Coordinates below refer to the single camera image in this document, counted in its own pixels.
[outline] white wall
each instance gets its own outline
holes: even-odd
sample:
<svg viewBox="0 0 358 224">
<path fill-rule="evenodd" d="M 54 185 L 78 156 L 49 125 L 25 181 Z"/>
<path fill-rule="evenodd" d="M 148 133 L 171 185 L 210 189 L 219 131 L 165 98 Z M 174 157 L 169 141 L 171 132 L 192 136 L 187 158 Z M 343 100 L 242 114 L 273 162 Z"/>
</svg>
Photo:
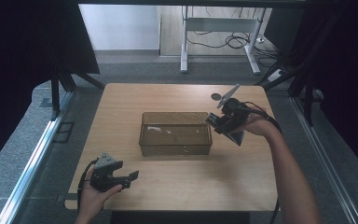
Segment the white wall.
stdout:
<svg viewBox="0 0 358 224">
<path fill-rule="evenodd" d="M 159 49 L 159 6 L 79 7 L 94 50 Z"/>
</svg>

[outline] white metal stand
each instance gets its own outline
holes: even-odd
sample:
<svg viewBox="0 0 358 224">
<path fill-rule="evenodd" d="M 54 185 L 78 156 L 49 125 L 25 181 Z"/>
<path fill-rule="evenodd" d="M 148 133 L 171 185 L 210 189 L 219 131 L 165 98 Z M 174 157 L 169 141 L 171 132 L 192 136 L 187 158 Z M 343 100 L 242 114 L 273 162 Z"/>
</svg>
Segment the white metal stand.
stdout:
<svg viewBox="0 0 358 224">
<path fill-rule="evenodd" d="M 185 7 L 183 20 L 183 42 L 181 50 L 180 71 L 187 72 L 187 32 L 188 31 L 206 31 L 206 32 L 242 32 L 252 33 L 249 46 L 245 46 L 246 55 L 252 66 L 254 74 L 260 73 L 255 56 L 252 51 L 255 47 L 261 24 L 263 23 L 266 9 L 262 8 L 257 19 L 233 19 L 233 18 L 189 18 L 187 15 L 188 6 Z"/>
</svg>

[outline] wooden table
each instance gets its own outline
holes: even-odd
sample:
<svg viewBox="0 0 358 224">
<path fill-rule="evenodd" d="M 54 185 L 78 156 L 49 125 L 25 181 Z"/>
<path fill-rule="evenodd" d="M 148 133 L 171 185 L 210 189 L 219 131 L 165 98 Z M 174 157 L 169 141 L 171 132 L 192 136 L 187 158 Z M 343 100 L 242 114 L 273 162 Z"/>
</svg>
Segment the wooden table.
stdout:
<svg viewBox="0 0 358 224">
<path fill-rule="evenodd" d="M 269 146 L 263 137 L 246 133 L 241 147 L 213 132 L 207 156 L 143 157 L 139 146 L 144 112 L 212 112 L 220 115 L 212 93 L 234 86 L 108 84 L 89 131 L 69 193 L 90 161 L 103 152 L 123 168 L 116 176 L 139 170 L 139 178 L 105 203 L 119 211 L 272 211 L 277 200 Z M 264 90 L 242 86 L 232 96 L 265 107 Z M 76 209 L 75 200 L 65 206 Z"/>
</svg>

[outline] person's left hand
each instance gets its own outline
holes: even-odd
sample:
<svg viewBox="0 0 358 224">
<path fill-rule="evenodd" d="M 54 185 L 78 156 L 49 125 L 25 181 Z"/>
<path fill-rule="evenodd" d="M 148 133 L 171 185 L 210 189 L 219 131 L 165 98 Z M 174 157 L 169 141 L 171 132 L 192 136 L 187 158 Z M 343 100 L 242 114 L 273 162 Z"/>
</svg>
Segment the person's left hand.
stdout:
<svg viewBox="0 0 358 224">
<path fill-rule="evenodd" d="M 90 184 L 93 169 L 87 173 L 81 194 L 80 209 L 77 215 L 76 223 L 91 223 L 95 216 L 103 209 L 103 204 L 111 196 L 121 191 L 121 185 L 116 185 L 107 192 L 100 192 Z"/>
</svg>

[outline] wooden floor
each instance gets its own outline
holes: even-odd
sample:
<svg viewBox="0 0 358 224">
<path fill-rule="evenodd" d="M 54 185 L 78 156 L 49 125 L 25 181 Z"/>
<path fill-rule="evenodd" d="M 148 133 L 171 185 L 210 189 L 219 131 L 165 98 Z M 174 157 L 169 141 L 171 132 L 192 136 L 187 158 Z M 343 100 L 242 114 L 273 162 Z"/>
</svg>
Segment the wooden floor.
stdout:
<svg viewBox="0 0 358 224">
<path fill-rule="evenodd" d="M 203 18 L 257 18 L 259 8 L 240 8 L 240 7 L 189 7 L 189 17 L 203 17 Z M 263 37 L 266 25 L 269 21 L 271 8 L 266 10 L 264 21 L 261 26 L 259 37 Z M 161 55 L 180 55 L 182 39 L 183 39 L 183 25 L 182 18 L 185 14 L 184 7 L 160 7 L 161 15 L 161 37 L 160 37 L 160 54 Z M 243 48 L 233 49 L 230 46 L 219 47 L 226 44 L 226 39 L 232 33 L 218 33 L 213 32 L 205 35 L 200 35 L 206 32 L 188 32 L 187 33 L 187 53 L 188 55 L 245 55 Z M 245 34 L 234 34 L 240 37 L 246 37 Z M 205 47 L 198 44 L 201 43 L 210 47 Z M 237 40 L 233 40 L 230 44 L 234 47 L 241 46 Z M 264 43 L 256 44 L 261 49 L 274 49 L 273 45 L 265 39 Z"/>
</svg>

